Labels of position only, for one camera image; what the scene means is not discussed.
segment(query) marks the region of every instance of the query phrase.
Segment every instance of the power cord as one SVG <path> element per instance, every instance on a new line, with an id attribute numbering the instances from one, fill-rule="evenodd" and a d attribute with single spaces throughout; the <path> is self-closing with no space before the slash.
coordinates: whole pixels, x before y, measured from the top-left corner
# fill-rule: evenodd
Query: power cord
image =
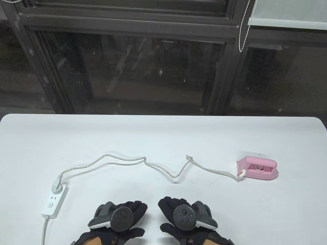
<path id="1" fill-rule="evenodd" d="M 115 158 L 115 159 L 118 159 L 118 160 L 121 160 L 121 161 L 128 161 L 128 162 L 131 162 L 131 161 L 139 161 L 139 160 L 143 160 L 143 163 L 149 167 L 155 167 L 155 168 L 159 168 L 163 171 L 165 171 L 171 178 L 177 178 L 178 176 L 181 175 L 181 173 L 183 172 L 183 170 L 185 169 L 185 167 L 191 162 L 193 163 L 195 166 L 205 170 L 205 171 L 208 171 L 208 172 L 211 172 L 211 173 L 215 173 L 215 174 L 221 174 L 221 175 L 225 175 L 225 176 L 229 176 L 229 177 L 232 177 L 234 178 L 235 180 L 240 180 L 242 177 L 245 176 L 246 174 L 246 170 L 243 169 L 242 170 L 242 173 L 239 175 L 239 176 L 235 176 L 229 172 L 224 172 L 224 171 L 216 171 L 216 170 L 212 170 L 212 169 L 208 169 L 208 168 L 205 168 L 203 166 L 201 166 L 200 164 L 196 163 L 192 157 L 186 155 L 186 158 L 188 159 L 188 161 L 184 164 L 184 166 L 182 167 L 182 169 L 180 170 L 180 172 L 176 175 L 172 175 L 170 172 L 168 172 L 168 170 L 166 170 L 165 168 L 157 165 L 157 164 L 153 164 L 153 163 L 149 163 L 146 161 L 146 157 L 139 157 L 139 158 L 134 158 L 134 159 L 127 159 L 127 158 L 121 158 L 121 157 L 117 157 L 117 156 L 114 156 L 114 155 L 110 155 L 110 154 L 105 154 L 101 157 L 99 157 L 97 160 L 95 160 L 94 162 L 88 164 L 88 165 L 85 165 L 85 166 L 81 166 L 81 167 L 75 167 L 75 168 L 70 168 L 70 169 L 67 169 L 65 171 L 63 171 L 59 176 L 58 178 L 54 181 L 53 185 L 52 185 L 52 192 L 54 194 L 57 194 L 57 193 L 60 193 L 61 190 L 62 190 L 62 186 L 61 186 L 61 179 L 62 179 L 62 176 L 64 173 L 67 173 L 69 171 L 72 171 L 72 170 L 77 170 L 77 169 L 85 169 L 85 168 L 88 168 L 92 165 L 94 165 L 95 163 L 97 163 L 98 161 L 100 161 L 102 158 L 106 157 L 106 156 L 109 156 L 109 157 L 112 157 L 112 158 Z"/>
<path id="2" fill-rule="evenodd" d="M 41 241 L 41 245 L 44 245 L 45 230 L 46 230 L 46 224 L 47 224 L 48 220 L 49 220 L 49 216 L 45 216 L 44 223 L 43 223 L 43 230 L 42 230 L 42 241 Z"/>

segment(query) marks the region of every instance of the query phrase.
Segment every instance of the power strip switch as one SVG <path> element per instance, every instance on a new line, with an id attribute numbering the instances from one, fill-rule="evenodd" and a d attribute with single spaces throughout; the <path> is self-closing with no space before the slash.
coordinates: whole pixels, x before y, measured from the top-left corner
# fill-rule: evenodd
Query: power strip switch
<path id="1" fill-rule="evenodd" d="M 59 194 L 53 194 L 52 191 L 50 191 L 50 194 L 41 211 L 42 216 L 49 216 L 51 219 L 57 217 L 67 192 L 68 187 L 65 184 L 62 184 L 62 191 Z"/>

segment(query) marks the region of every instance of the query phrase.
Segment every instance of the white power strip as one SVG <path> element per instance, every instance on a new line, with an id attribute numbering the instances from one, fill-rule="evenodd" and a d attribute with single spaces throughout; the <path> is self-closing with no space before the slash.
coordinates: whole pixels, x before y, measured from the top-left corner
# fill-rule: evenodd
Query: white power strip
<path id="1" fill-rule="evenodd" d="M 66 197 L 68 192 L 68 187 L 62 184 L 62 191 L 59 194 L 53 194 L 50 190 L 49 196 L 45 201 L 44 207 L 41 211 L 43 217 L 49 216 L 49 218 L 54 219 L 57 217 L 60 207 Z"/>

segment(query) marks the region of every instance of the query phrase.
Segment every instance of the black glove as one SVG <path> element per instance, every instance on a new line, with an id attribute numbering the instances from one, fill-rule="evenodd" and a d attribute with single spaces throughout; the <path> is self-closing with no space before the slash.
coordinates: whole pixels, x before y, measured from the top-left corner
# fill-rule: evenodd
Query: black glove
<path id="1" fill-rule="evenodd" d="M 174 224 L 173 214 L 175 209 L 180 205 L 191 206 L 185 199 L 176 199 L 171 197 L 165 197 L 158 203 L 159 208 L 169 220 L 170 223 Z M 191 231 L 183 231 L 171 224 L 165 223 L 160 226 L 161 231 L 167 232 L 176 238 L 179 242 L 186 240 L 186 244 L 190 245 L 202 245 L 206 239 L 213 241 L 214 243 L 221 245 L 233 244 L 230 240 L 221 237 L 217 232 L 207 228 L 195 227 Z"/>
<path id="2" fill-rule="evenodd" d="M 147 205 L 141 201 L 127 202 L 116 206 L 117 208 L 128 207 L 133 212 L 134 221 L 131 227 L 140 221 L 147 210 Z M 122 232 L 117 232 L 112 230 L 112 228 L 101 227 L 98 229 L 92 229 L 90 232 L 83 233 L 75 245 L 82 245 L 87 240 L 96 237 L 100 238 L 102 245 L 123 245 L 129 239 L 143 236 L 144 232 L 145 231 L 142 228 L 133 228 Z"/>

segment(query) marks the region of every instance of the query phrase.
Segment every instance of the glass pane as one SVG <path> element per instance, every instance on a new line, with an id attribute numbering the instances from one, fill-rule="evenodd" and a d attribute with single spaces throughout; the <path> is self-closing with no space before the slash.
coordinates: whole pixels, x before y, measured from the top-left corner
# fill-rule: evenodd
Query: glass pane
<path id="1" fill-rule="evenodd" d="M 54 113 L 7 20 L 0 20 L 0 119 L 8 113 Z"/>
<path id="2" fill-rule="evenodd" d="M 228 114 L 327 115 L 327 48 L 252 44 Z"/>
<path id="3" fill-rule="evenodd" d="M 113 10 L 225 17 L 229 0 L 38 0 L 38 4 L 97 6 Z"/>
<path id="4" fill-rule="evenodd" d="M 40 35 L 79 113 L 204 113 L 222 44 L 146 37 Z"/>

